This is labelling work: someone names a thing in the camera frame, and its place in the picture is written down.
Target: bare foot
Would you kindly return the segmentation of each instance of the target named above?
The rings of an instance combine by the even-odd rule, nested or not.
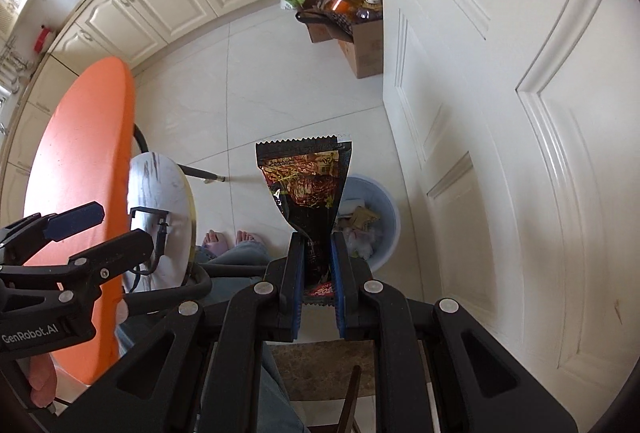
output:
[[[264,245],[264,242],[260,239],[259,236],[252,235],[244,231],[238,231],[238,233],[236,234],[236,245],[241,241],[257,241],[258,243],[261,243]]]
[[[229,250],[229,245],[226,243],[225,235],[217,233],[209,229],[209,232],[204,236],[202,246],[210,253],[213,253],[216,257],[226,253]]]

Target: black snack wrapper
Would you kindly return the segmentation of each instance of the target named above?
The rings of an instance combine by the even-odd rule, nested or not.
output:
[[[330,278],[330,236],[351,161],[351,142],[335,136],[255,145],[261,169],[284,218],[307,239],[305,288]]]

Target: person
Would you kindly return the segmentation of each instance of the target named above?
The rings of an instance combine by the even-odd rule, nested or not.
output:
[[[238,231],[236,245],[229,248],[225,236],[210,230],[202,246],[196,247],[194,260],[219,265],[268,265],[272,258],[262,240],[251,233]],[[213,278],[209,294],[198,302],[210,305],[228,301],[231,297],[260,278]],[[153,315],[132,316],[116,327],[120,353],[124,355],[156,324]],[[258,433],[309,433],[291,406],[284,383],[276,367],[271,350],[262,348],[262,371],[258,395]]]

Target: tile floor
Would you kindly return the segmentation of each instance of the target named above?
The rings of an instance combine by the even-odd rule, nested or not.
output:
[[[229,182],[190,178],[198,237],[215,229],[233,240],[260,234],[284,256],[291,228],[255,163],[263,140],[336,134],[353,142],[350,172],[382,183],[399,204],[402,234],[376,277],[422,299],[415,237],[398,154],[382,103],[382,76],[357,80],[337,43],[312,44],[291,12],[265,8],[220,26],[136,76],[136,121],[149,148]],[[305,307],[300,341],[337,338],[331,308]],[[309,425],[337,419],[341,403],[300,403]],[[358,401],[363,432],[374,402]]]

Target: jeans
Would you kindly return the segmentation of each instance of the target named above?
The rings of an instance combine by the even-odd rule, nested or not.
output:
[[[242,241],[218,257],[204,247],[196,247],[195,260],[198,263],[219,265],[267,265],[271,257],[263,244],[257,241]],[[211,281],[211,291],[199,301],[205,306],[231,299],[240,289],[260,281],[260,278],[213,278]],[[124,355],[157,322],[158,318],[153,315],[133,316],[117,326],[116,337],[120,354]],[[289,402],[273,355],[266,345],[262,347],[257,430],[258,433],[309,433]]]

